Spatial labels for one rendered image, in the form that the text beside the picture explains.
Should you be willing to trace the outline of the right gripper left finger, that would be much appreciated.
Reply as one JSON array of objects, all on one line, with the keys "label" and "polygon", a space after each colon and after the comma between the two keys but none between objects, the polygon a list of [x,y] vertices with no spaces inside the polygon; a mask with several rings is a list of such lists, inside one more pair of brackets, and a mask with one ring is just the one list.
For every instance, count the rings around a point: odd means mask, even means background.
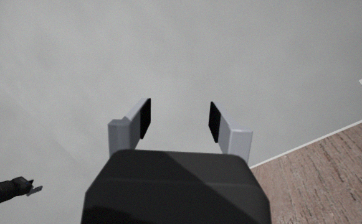
[{"label": "right gripper left finger", "polygon": [[108,123],[109,158],[122,149],[135,149],[151,123],[151,98],[142,98],[122,119]]}]

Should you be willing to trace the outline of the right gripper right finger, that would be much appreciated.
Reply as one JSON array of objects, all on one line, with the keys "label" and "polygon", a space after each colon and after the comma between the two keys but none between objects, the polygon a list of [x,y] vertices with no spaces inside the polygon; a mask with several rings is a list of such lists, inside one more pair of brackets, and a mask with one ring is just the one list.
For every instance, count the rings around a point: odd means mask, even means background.
[{"label": "right gripper right finger", "polygon": [[223,154],[240,156],[248,164],[253,135],[250,127],[239,126],[225,107],[215,101],[211,101],[208,126]]}]

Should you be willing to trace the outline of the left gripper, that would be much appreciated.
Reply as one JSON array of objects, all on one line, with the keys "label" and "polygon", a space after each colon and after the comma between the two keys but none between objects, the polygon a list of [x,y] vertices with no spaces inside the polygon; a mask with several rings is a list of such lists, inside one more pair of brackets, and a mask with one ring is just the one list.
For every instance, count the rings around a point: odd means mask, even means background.
[{"label": "left gripper", "polygon": [[25,178],[16,177],[12,180],[0,182],[0,203],[12,199],[16,196],[27,195],[30,196],[42,190],[43,186],[33,189],[34,179],[26,180]]}]

